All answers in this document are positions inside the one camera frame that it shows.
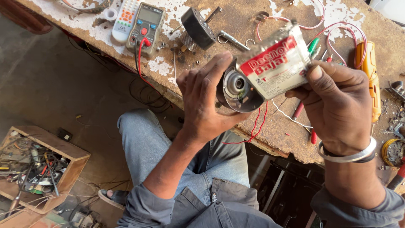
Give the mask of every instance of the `blue jeans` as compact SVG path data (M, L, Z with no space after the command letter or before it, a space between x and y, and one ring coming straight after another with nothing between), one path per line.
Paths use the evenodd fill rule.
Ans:
M162 159L172 142L163 132L155 114L147 109L124 113L118 119L118 129L133 184L139 185ZM208 206L214 177L250 187L244 143L222 143L240 141L242 138L231 131L209 141L184 171L175 197L188 187Z

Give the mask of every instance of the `hand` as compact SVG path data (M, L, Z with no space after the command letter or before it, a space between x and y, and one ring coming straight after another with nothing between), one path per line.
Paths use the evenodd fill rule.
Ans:
M336 63L313 61L308 84L287 91L297 97L325 148L336 155L352 155L370 144L371 96L369 80L360 70Z
M225 115L215 111L217 84L231 62L232 55L226 51L215 55L200 70L186 70L177 78L185 112L182 137L204 145L250 115L238 112Z

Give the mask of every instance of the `yellow power drill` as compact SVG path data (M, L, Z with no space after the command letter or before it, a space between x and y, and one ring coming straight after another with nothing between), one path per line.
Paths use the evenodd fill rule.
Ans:
M356 65L360 63L361 58L363 57L363 52L364 42L361 42L356 47ZM371 122L375 122L381 115L381 98L377 76L377 65L375 62L375 45L371 41L367 41L366 57L358 70L364 71L367 74L367 77L369 77L369 90L371 98L373 99L373 118Z

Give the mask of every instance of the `person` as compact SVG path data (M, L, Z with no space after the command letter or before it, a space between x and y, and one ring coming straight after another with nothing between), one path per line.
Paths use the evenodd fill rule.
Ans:
M258 210L257 191L249 188L244 144L222 143L240 142L229 129L249 116L215 111L217 84L231 62L230 52L224 52L178 77L185 120L173 142L149 110L132 110L119 118L135 187L118 227L281 227ZM371 143L367 76L336 63L313 61L307 79L308 84L285 96L303 101L324 148L340 156L366 149ZM325 186L313 197L312 208L331 227L398 227L405 201L385 188L375 171L375 159L325 160Z

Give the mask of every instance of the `man's right hand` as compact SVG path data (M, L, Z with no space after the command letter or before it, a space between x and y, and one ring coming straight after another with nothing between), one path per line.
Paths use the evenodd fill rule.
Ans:
M308 84L287 91L304 103L308 119L336 155L352 155L370 144L371 96L369 80L360 70L314 60Z

